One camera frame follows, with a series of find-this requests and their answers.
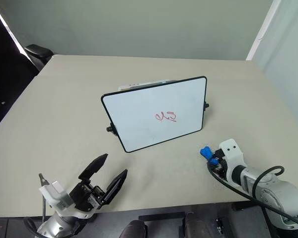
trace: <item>beige table surface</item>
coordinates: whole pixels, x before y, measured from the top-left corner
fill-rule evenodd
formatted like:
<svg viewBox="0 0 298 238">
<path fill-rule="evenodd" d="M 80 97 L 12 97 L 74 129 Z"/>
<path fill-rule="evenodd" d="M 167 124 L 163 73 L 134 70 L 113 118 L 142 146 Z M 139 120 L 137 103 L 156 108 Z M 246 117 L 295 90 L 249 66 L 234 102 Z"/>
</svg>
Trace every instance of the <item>beige table surface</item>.
<svg viewBox="0 0 298 238">
<path fill-rule="evenodd" d="M 204 128 L 133 153 L 106 131 L 100 97 L 121 85 L 208 78 Z M 101 211 L 244 200 L 208 173 L 199 150 L 234 138 L 246 163 L 298 187 L 298 122 L 251 61 L 54 56 L 0 123 L 0 217 L 40 216 L 38 173 L 70 190 L 97 156 L 108 153 L 92 184 L 105 189 L 127 168 L 125 184 Z"/>
</svg>

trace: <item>whiteboard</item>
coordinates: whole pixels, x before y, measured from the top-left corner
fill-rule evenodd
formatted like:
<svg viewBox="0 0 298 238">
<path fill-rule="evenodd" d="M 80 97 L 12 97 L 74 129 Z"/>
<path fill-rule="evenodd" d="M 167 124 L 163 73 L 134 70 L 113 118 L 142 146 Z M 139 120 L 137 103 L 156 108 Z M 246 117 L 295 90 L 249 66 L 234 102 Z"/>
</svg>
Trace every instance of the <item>whiteboard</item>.
<svg viewBox="0 0 298 238">
<path fill-rule="evenodd" d="M 204 76 L 105 94 L 102 104 L 124 150 L 132 152 L 202 129 Z"/>
</svg>

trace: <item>blue object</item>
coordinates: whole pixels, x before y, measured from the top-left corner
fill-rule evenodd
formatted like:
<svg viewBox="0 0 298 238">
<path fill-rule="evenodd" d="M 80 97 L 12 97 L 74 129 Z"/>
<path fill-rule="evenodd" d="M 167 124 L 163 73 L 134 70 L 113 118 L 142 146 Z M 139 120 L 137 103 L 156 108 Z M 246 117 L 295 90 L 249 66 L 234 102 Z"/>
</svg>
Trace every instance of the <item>blue object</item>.
<svg viewBox="0 0 298 238">
<path fill-rule="evenodd" d="M 211 151 L 211 149 L 210 149 L 209 146 L 206 146 L 203 149 L 201 149 L 200 150 L 200 154 L 202 156 L 204 156 L 208 161 L 210 161 L 211 164 L 213 164 L 213 165 L 218 165 L 219 164 L 219 162 L 218 162 L 217 159 L 212 158 L 213 153 L 212 153 L 212 151 Z"/>
</svg>

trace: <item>whiteboard black frame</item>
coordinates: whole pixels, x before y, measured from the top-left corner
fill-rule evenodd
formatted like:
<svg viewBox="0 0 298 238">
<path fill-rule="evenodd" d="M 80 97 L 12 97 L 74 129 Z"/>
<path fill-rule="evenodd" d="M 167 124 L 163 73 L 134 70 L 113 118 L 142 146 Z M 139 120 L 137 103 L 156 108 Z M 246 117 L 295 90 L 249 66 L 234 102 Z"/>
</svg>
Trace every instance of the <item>whiteboard black frame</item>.
<svg viewBox="0 0 298 238">
<path fill-rule="evenodd" d="M 106 97 L 106 96 L 111 96 L 111 95 L 115 95 L 115 94 L 121 94 L 121 93 L 128 93 L 128 92 L 132 92 L 132 91 L 143 90 L 143 89 L 147 89 L 147 88 L 163 87 L 163 86 L 165 86 L 165 85 L 174 84 L 174 83 L 180 83 L 180 82 L 185 82 L 185 81 L 190 81 L 190 80 L 195 80 L 195 79 L 198 79 L 198 78 L 204 78 L 204 79 L 205 79 L 205 91 L 204 91 L 204 101 L 203 101 L 202 123 L 201 123 L 201 129 L 198 129 L 198 130 L 196 130 L 196 131 L 192 131 L 192 132 L 190 132 L 190 133 L 185 134 L 185 135 L 189 135 L 189 134 L 198 132 L 198 131 L 202 130 L 202 128 L 203 128 L 203 120 L 204 120 L 204 112 L 205 112 L 205 105 L 204 105 L 204 104 L 205 104 L 205 98 L 206 98 L 206 93 L 207 93 L 207 82 L 208 82 L 208 79 L 207 79 L 205 76 L 199 76 L 199 77 L 194 77 L 194 78 L 187 78 L 187 79 L 182 79 L 182 80 L 177 80 L 177 81 L 172 81 L 172 82 L 166 82 L 166 83 L 163 83 L 163 84 L 156 84 L 156 85 L 152 85 L 152 86 L 149 85 L 149 86 L 144 86 L 144 87 L 141 87 L 141 88 L 129 89 L 129 90 L 124 90 L 124 91 L 119 91 L 119 92 L 106 93 L 106 94 L 104 94 L 104 95 L 101 96 L 100 100 L 101 100 L 101 102 L 102 102 L 102 104 L 103 104 L 103 107 L 104 107 L 104 109 L 105 109 L 105 111 L 106 111 L 106 114 L 107 114 L 108 117 L 109 117 L 110 124 L 113 125 L 113 126 L 115 126 L 113 120 L 111 119 L 111 117 L 110 117 L 110 115 L 109 115 L 109 113 L 108 113 L 108 110 L 107 110 L 107 108 L 106 108 L 106 105 L 105 105 L 105 103 L 104 103 L 104 100 L 103 100 L 104 97 Z M 177 136 L 177 137 L 174 137 L 174 138 L 171 138 L 171 139 L 168 139 L 168 140 L 164 140 L 164 141 L 158 142 L 158 143 L 156 143 L 156 144 L 152 144 L 152 145 L 149 145 L 149 146 L 145 146 L 145 147 L 139 148 L 139 149 L 137 149 L 137 150 L 145 149 L 145 148 L 148 148 L 148 147 L 150 147 L 150 146 L 157 145 L 157 144 L 160 144 L 160 143 L 163 143 L 163 142 L 166 142 L 166 141 L 170 141 L 170 140 L 173 140 L 173 139 L 176 139 L 176 138 L 185 136 L 185 135 L 181 135 L 181 136 Z M 121 145 L 123 146 L 124 151 L 125 151 L 126 153 L 131 153 L 131 152 L 137 151 L 137 150 L 126 151 L 125 146 L 124 146 L 124 143 L 122 142 L 122 140 L 121 140 L 121 138 L 120 138 L 118 132 L 117 132 L 117 136 L 118 136 L 119 141 L 120 141 Z"/>
</svg>

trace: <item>wall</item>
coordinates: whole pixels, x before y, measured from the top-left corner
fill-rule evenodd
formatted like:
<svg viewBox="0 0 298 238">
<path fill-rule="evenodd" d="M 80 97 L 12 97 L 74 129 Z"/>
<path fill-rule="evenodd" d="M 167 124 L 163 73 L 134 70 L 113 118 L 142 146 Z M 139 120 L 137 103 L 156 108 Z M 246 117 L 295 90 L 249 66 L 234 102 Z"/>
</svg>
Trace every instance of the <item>wall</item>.
<svg viewBox="0 0 298 238">
<path fill-rule="evenodd" d="M 282 0 L 253 60 L 298 119 L 298 0 Z"/>
<path fill-rule="evenodd" d="M 0 0 L 23 46 L 55 53 L 244 60 L 272 0 Z"/>
</svg>

